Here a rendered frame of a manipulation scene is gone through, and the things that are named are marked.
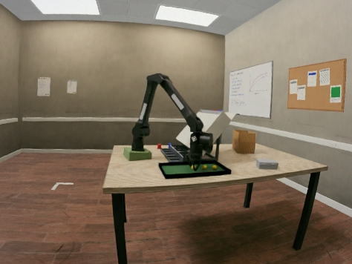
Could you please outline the brown cardboard box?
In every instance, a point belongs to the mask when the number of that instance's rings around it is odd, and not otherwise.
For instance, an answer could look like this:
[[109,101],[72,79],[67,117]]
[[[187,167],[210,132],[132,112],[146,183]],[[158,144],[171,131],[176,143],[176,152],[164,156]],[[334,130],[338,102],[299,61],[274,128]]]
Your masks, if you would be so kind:
[[232,149],[237,154],[255,154],[255,141],[256,133],[252,131],[248,133],[245,130],[233,130]]

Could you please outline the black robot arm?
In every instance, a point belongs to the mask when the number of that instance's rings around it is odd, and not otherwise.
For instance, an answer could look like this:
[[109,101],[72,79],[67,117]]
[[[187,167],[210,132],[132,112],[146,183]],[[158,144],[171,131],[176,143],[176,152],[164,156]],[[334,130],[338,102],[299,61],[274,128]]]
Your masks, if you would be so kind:
[[[151,112],[152,103],[154,100],[155,91],[158,85],[160,85],[165,92],[169,95],[171,100],[177,106],[178,110],[182,113],[187,125],[190,127],[190,142],[199,144],[197,145],[197,154],[202,154],[203,150],[209,154],[213,151],[213,134],[206,131],[202,131],[203,122],[200,117],[188,106],[183,97],[179,94],[173,82],[167,75],[162,73],[152,74],[147,76],[147,87],[146,93],[143,100],[143,105],[140,112],[138,123],[132,129],[134,136],[131,151],[144,152],[143,138],[149,136],[149,115]],[[142,139],[141,139],[142,138]]]

